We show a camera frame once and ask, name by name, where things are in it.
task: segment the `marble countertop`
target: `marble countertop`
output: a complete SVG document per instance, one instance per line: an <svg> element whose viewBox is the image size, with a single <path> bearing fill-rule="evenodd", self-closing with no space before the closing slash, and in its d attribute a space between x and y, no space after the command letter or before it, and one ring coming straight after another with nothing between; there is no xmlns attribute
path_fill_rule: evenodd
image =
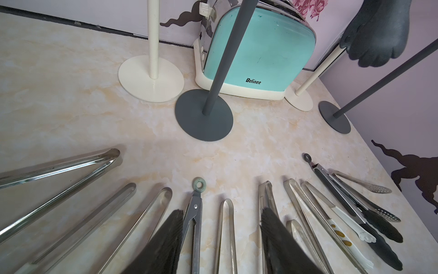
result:
<svg viewBox="0 0 438 274"><path fill-rule="evenodd" d="M238 271L261 273L260 182L272 182L282 221L297 218L284 191L282 176L308 180L339 206L302 160L304 152L325 168L391 188L392 194L382 195L351 184L402 220L393 224L404 236L404 243L386 240L403 262L402 272L437 271L438 243L356 129L347 135L339 134L324 122L317 107L302 112L285 100L221 95L233 112L233 129L220 141L202 142L178 126L174 115L176 100L140 101L120 85L119 66L130 57L147 54L147 40L11 14L0 14L0 37L0 172L112 147L118 148L123 158L120 166L0 245L2 273L13 273L116 190L134 182L135 195L53 270L63 274L94 273L117 236L138 216L139 206L148 203L158 187L166 185L173 190L166 218L172 210L186 208L191 182L197 176L207 181L202 193L201 273L213 270L219 205L224 198L232 199L235 208ZM198 88L193 49L161 43L159 50L161 57L182 71L184 91ZM302 83L308 75L309 72L302 72L296 82ZM335 103L319 79L307 90L315 104L321 100ZM69 177L79 178L79 173ZM1 226L61 191L69 182L64 176L62 180L1 190L0 206L7 209L0 213ZM331 211L328 213L342 222ZM153 218L144 219L105 273L119 273L133 259L150 234ZM317 221L310 219L335 273L358 273ZM370 274L398 273L344 223L341 226L374 262ZM189 273L187 242L178 273ZM231 272L228 255L229 246L223 244L221 273Z"/></svg>

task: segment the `tong ring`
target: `tong ring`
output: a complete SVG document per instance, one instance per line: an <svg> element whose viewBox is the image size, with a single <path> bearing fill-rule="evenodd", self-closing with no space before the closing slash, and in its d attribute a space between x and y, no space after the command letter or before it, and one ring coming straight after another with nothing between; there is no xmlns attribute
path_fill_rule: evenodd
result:
<svg viewBox="0 0 438 274"><path fill-rule="evenodd" d="M201 177L196 177L193 180L193 190L194 191L199 192L199 193L203 193L206 188L207 188L207 183Z"/></svg>

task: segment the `toaster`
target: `toaster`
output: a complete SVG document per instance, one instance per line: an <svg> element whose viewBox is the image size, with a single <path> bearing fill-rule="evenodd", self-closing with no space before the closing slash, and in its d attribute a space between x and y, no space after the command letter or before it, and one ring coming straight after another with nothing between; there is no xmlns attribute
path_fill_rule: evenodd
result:
<svg viewBox="0 0 438 274"><path fill-rule="evenodd" d="M193 48L196 83L210 90L241 0L208 0ZM281 100L309 61L316 35L287 0L259 0L221 93Z"/></svg>

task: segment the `gray pole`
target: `gray pole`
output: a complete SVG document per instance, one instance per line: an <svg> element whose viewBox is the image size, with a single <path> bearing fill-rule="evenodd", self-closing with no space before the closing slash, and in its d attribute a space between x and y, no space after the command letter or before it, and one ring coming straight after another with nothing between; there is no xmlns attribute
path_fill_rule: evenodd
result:
<svg viewBox="0 0 438 274"><path fill-rule="evenodd" d="M383 88L386 84L394 80L395 78L399 77L402 73L413 67L415 64L429 56L432 52L436 51L438 49L438 39L430 43L427 47L422 49L419 53L412 56L408 61L401 64L398 68L390 72L388 75L382 78L382 80L375 83L372 87L365 90L362 94L360 94L358 97L354 98L351 102L349 102L347 105L345 105L343 108L338 110L333 114L335 118L341 117L344 113L354 108L358 103L362 102L363 100L367 99L371 94L378 91L379 89Z"/></svg>
<svg viewBox="0 0 438 274"><path fill-rule="evenodd" d="M205 101L202 114L205 116L210 115L216 98L219 95L219 91L222 88L225 77L239 48L240 42L244 37L245 31L251 20L252 14L257 6L258 0L243 0L240 6L239 13L237 14L236 21L234 22L233 29L231 30L230 37L226 43L225 50L220 60L218 70L212 83L210 92L208 93L207 100Z"/></svg>

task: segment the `pole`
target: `pole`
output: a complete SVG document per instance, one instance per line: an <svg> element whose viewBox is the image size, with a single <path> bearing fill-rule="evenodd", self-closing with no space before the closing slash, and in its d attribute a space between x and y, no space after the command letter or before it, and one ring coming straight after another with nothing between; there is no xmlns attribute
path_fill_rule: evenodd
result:
<svg viewBox="0 0 438 274"><path fill-rule="evenodd" d="M222 59L219 63L218 70L212 83L210 92L208 93L207 100L205 101L202 114L205 116L210 115L216 98L219 95L219 91L222 88L225 77L230 70L231 63L236 55L237 49L239 49L240 42L242 41L245 31L257 6L258 0L243 0L240 6L239 13L237 14L236 21L234 22L233 29L231 30L230 37L226 43L225 50L222 55Z"/></svg>
<svg viewBox="0 0 438 274"><path fill-rule="evenodd" d="M398 68L393 70L391 73L383 77L382 80L375 83L372 87L365 90L362 94L360 94L358 97L354 98L351 102L349 102L347 105L345 105L343 108L338 110L333 114L335 118L341 117L343 114L345 114L347 111L351 110L353 107L355 107L358 103L362 102L363 100L367 99L371 94L378 91L382 87L384 87L386 84L394 80L395 78L399 77L402 73L416 65L418 62L429 56L432 52L436 51L438 49L438 39L430 43L427 47L422 49L419 53L412 56L408 61L401 64Z"/></svg>
<svg viewBox="0 0 438 274"><path fill-rule="evenodd" d="M339 55L341 55L342 52L344 52L344 49L341 49L339 47L339 45L332 51L332 53L330 53L329 56L327 56L327 58L321 63L321 65L319 65L315 71L312 73L312 75L310 75L310 77L306 80L306 82L304 82L304 84L301 85L301 87L299 87L299 89L297 89L295 91L295 95L296 96L300 96L304 90L306 90L312 83L313 81L315 81L316 78L318 78L321 73L324 72L324 70L331 64L333 63L333 61L338 58Z"/></svg>
<svg viewBox="0 0 438 274"><path fill-rule="evenodd" d="M149 77L158 78L160 1L148 0Z"/></svg>

